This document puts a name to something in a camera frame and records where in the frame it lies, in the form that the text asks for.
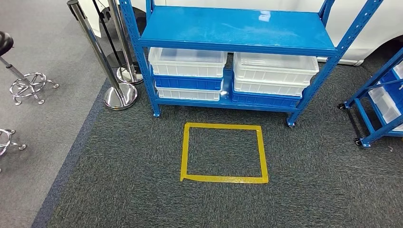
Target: stool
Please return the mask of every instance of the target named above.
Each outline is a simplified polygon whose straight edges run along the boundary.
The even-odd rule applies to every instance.
[[[11,84],[10,87],[10,93],[13,96],[14,103],[15,105],[20,105],[21,101],[17,100],[17,98],[24,98],[33,95],[35,99],[39,100],[38,104],[41,105],[45,102],[45,100],[40,99],[37,93],[45,86],[47,82],[52,83],[53,88],[58,88],[59,84],[48,80],[46,75],[41,73],[29,73],[23,75],[13,65],[4,60],[1,56],[7,53],[12,48],[13,44],[14,40],[12,37],[8,33],[0,31],[0,62],[4,63],[6,68],[17,77],[17,80]]]
[[[20,144],[18,144],[16,142],[11,141],[11,135],[13,135],[14,133],[15,133],[15,130],[10,130],[10,129],[3,130],[3,129],[0,129],[0,136],[2,134],[6,134],[6,136],[7,136],[7,139],[6,139],[7,142],[5,144],[0,144],[0,156],[2,156],[6,152],[6,150],[7,150],[7,148],[9,146],[18,146],[18,149],[20,151],[24,150],[27,147],[25,144],[20,145]]]

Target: floor marking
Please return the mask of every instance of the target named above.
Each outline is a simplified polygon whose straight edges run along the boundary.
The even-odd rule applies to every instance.
[[[188,169],[188,153],[189,153],[189,129],[191,127],[198,128],[214,128],[214,129],[238,129],[238,130],[255,130],[258,138],[258,150],[260,160],[260,170],[262,177],[228,177],[228,176],[206,176],[206,175],[189,175]],[[181,162],[181,177],[193,181],[203,182],[227,182],[227,183],[248,183],[248,184],[263,184],[269,182],[267,171],[266,156],[264,153],[262,128],[257,125],[239,125],[239,124],[215,124],[215,123],[186,123],[183,131],[182,145],[182,162]]]

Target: dark gray carpet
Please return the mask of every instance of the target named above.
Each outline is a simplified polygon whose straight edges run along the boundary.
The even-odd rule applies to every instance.
[[[100,112],[47,227],[403,227],[403,142],[357,147],[366,130],[336,109],[368,70],[337,66],[294,129],[282,113],[162,106],[154,118],[139,85],[132,108]],[[180,182],[186,122],[260,125],[269,184]],[[260,175],[255,134],[190,134],[189,173]]]

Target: car body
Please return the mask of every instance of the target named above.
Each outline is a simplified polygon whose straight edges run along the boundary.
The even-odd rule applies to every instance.
[[[108,9],[108,0],[96,0],[100,10]],[[145,11],[146,0],[131,0],[132,6]],[[154,0],[156,5],[194,6],[256,10],[287,10],[318,12],[324,0]],[[326,26],[333,44],[341,38],[365,4],[366,0],[336,0]],[[99,17],[92,0],[79,0],[94,33],[101,37]],[[340,61],[341,64],[358,66],[385,42],[403,35],[403,2],[384,1],[378,11],[358,35]]]

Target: stack of bins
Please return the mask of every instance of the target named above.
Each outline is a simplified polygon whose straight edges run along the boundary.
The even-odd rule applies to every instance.
[[[148,60],[160,98],[219,101],[226,52],[152,47]]]
[[[232,101],[295,107],[317,72],[316,57],[236,52]]]
[[[378,84],[403,79],[403,62],[395,66],[379,80]],[[402,83],[387,84],[368,91],[368,94],[380,111],[386,124],[396,119],[403,112],[403,85]],[[403,131],[403,125],[394,129]]]

